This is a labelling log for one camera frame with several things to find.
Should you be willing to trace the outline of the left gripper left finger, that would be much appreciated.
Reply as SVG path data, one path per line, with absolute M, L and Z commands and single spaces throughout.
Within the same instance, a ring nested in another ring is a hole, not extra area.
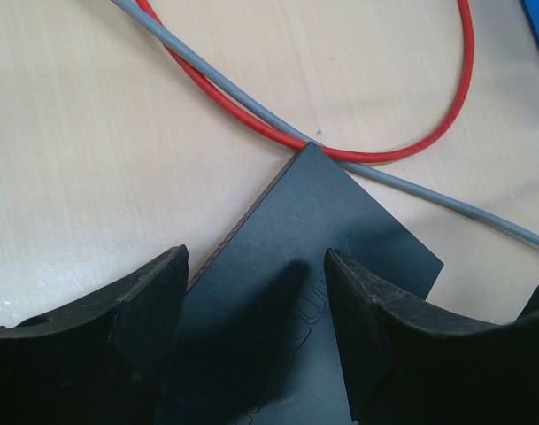
M 151 424 L 189 278 L 185 246 L 84 297 L 0 327 L 0 424 Z

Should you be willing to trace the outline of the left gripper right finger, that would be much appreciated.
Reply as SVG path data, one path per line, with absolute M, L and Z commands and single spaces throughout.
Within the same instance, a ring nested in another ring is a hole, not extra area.
M 350 415 L 359 424 L 539 424 L 539 285 L 504 325 L 452 313 L 346 254 L 324 260 Z

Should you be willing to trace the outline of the black network switch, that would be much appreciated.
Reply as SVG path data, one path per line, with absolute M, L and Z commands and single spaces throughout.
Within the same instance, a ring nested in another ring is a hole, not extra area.
M 324 258 L 425 298 L 443 263 L 314 144 L 197 271 L 158 424 L 348 424 Z

